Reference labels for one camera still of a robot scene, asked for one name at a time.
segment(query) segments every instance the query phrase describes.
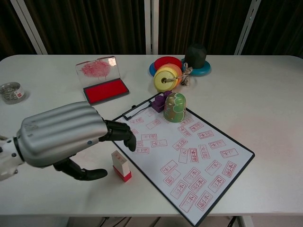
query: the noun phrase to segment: silver robotic hand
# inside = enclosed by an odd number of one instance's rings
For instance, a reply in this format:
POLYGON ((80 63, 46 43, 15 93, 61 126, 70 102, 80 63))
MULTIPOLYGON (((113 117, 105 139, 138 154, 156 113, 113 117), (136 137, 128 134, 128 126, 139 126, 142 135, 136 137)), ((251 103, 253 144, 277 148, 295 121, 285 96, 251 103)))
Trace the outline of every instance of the silver robotic hand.
POLYGON ((0 180, 16 174, 24 162, 40 168, 53 165, 77 180, 105 177, 105 169, 81 169, 69 158, 106 140, 123 140, 131 151, 136 149, 136 138, 127 124, 104 120, 87 102, 28 117, 16 137, 0 143, 0 180))

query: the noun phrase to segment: curtain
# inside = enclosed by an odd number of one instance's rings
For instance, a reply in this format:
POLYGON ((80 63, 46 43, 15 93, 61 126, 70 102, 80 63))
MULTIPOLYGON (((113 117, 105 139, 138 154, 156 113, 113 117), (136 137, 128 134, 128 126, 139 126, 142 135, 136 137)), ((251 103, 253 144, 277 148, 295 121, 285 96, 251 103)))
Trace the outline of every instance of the curtain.
POLYGON ((303 58, 303 0, 262 0, 242 54, 303 58))
POLYGON ((185 54, 200 43, 207 54, 234 54, 251 0, 160 0, 159 54, 185 54))
POLYGON ((144 0, 25 0, 49 54, 145 54, 144 0))
POLYGON ((15 54, 36 54, 9 0, 0 1, 0 61, 15 54))

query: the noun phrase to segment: white paper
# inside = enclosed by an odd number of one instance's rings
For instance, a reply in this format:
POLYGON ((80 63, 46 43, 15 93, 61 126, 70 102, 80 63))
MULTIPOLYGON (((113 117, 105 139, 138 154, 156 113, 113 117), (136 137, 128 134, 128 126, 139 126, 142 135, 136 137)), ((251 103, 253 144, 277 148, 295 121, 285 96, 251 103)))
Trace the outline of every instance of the white paper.
MULTIPOLYGON (((148 103, 134 109, 135 114, 148 103)), ((196 225, 253 154, 187 112, 168 122, 151 107, 129 121, 137 139, 131 152, 116 144, 166 197, 196 225)))

